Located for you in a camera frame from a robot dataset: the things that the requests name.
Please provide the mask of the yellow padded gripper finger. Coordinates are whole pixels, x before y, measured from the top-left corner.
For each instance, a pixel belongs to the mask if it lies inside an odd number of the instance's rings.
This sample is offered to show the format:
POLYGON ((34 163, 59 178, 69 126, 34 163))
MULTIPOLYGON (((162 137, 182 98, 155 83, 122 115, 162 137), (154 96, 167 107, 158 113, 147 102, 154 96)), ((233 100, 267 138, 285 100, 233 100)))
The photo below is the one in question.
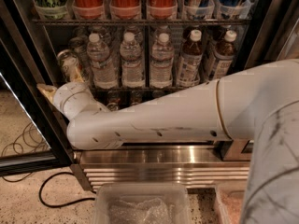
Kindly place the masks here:
POLYGON ((79 69, 76 66, 71 68, 70 81, 71 82, 83 82, 84 81, 79 69))
POLYGON ((52 104, 57 88, 55 86, 41 83, 38 83, 36 87, 43 94, 43 96, 52 104))

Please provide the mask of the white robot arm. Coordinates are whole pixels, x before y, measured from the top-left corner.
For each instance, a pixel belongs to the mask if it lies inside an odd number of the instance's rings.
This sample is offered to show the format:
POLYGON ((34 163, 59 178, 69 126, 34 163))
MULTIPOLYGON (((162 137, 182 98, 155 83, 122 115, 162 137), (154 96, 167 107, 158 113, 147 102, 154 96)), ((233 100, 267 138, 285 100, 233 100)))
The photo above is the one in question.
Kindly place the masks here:
POLYGON ((251 140, 241 224, 299 224, 299 60, 256 66, 118 111, 82 82, 39 90, 83 150, 125 142, 251 140))

